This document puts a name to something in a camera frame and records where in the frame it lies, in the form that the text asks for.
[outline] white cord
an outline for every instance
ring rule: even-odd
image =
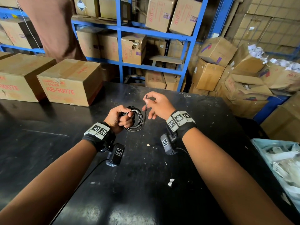
[[[27,26],[27,28],[28,28],[28,30],[29,30],[31,36],[32,36],[33,39],[35,40],[35,37],[34,37],[33,34],[31,33],[31,30],[29,29],[29,27],[28,27],[28,25],[27,25],[27,22],[26,22],[25,17],[24,17],[24,15],[23,15],[23,13],[22,13],[22,10],[21,10],[21,8],[20,8],[20,4],[19,4],[18,0],[16,0],[16,3],[17,3],[17,5],[18,5],[18,8],[19,8],[19,10],[20,10],[20,12],[21,12],[21,15],[22,15],[22,17],[23,17],[23,20],[25,21],[25,24],[26,24],[26,26]],[[35,40],[35,42],[36,42],[36,44],[37,44],[37,47],[38,47],[40,50],[42,50],[42,49],[40,48],[40,46],[38,45],[38,42],[37,42],[36,40]]]

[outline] black table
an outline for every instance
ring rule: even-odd
[[[103,121],[111,108],[123,104],[141,109],[150,90],[105,83],[90,107],[0,100],[0,209],[79,142],[92,124]],[[186,110],[206,136],[261,180],[272,195],[261,170],[273,180],[272,174],[221,98],[155,91],[165,94],[176,109]],[[184,152],[165,154],[160,143],[165,131],[165,121],[157,118],[147,119],[139,132],[120,133],[115,142],[126,145],[121,165],[98,167],[55,224],[229,223],[189,156]],[[106,153],[98,153],[88,172],[106,157]],[[168,186],[171,178],[175,179],[173,188]],[[277,192],[274,197],[276,203],[283,202]],[[286,205],[281,209],[289,214],[291,207]]]

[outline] wire mesh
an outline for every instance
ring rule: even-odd
[[[300,46],[300,0],[234,0],[221,36],[254,44],[269,57],[291,60]]]

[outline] wristband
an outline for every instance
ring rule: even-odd
[[[97,151],[109,148],[115,140],[115,134],[106,122],[97,122],[92,125],[82,138],[90,142]]]
[[[186,111],[174,111],[166,122],[179,138],[182,138],[191,128],[196,127],[194,119]]]

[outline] wire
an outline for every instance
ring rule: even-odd
[[[85,177],[85,179],[77,186],[77,188],[74,190],[73,194],[70,196],[69,200],[73,197],[74,193],[77,191],[77,189],[82,185],[82,183],[84,183],[84,181],[93,173],[93,171],[104,161],[106,161],[108,159],[102,160],[100,163],[97,164],[97,166],[95,166],[95,168],[88,174],[88,176]],[[62,206],[62,208],[59,210],[59,212],[57,213],[57,215],[55,216],[55,218],[51,221],[50,225],[52,225],[54,223],[54,221],[57,219],[57,217],[59,216],[59,214],[62,212],[62,210],[64,209],[64,207],[68,204],[69,200],[67,200],[67,202]]]
[[[31,36],[33,37],[33,39],[35,40],[35,42],[36,42],[36,44],[37,44],[37,47],[38,47],[40,50],[42,50],[42,49],[40,48],[40,46],[38,45],[38,42],[36,41],[35,37],[33,36],[31,30],[29,29],[29,27],[28,27],[28,25],[27,25],[27,22],[26,22],[26,20],[25,20],[25,17],[24,17],[24,15],[23,15],[23,12],[22,12],[22,10],[21,10],[21,7],[20,7],[20,4],[19,4],[18,0],[16,0],[16,3],[17,3],[17,6],[18,6],[18,8],[19,8],[19,10],[20,10],[20,12],[21,12],[21,15],[22,15],[22,17],[23,17],[23,20],[24,20],[24,22],[25,22],[25,24],[26,24],[26,26],[27,26],[27,28],[28,28],[28,30],[29,30]]]
[[[123,128],[126,129],[128,132],[132,132],[132,133],[140,131],[143,128],[143,115],[142,115],[142,112],[134,106],[129,106],[127,108],[130,109],[133,112],[133,116],[132,116],[133,125],[129,128],[125,128],[125,127],[123,127]],[[144,124],[146,122],[146,112],[147,112],[147,109],[145,109]],[[121,113],[121,116],[125,116],[128,113],[129,112]]]
[[[182,151],[184,151],[190,157],[189,153],[186,150],[184,150],[183,148],[177,147],[176,149],[181,149]]]

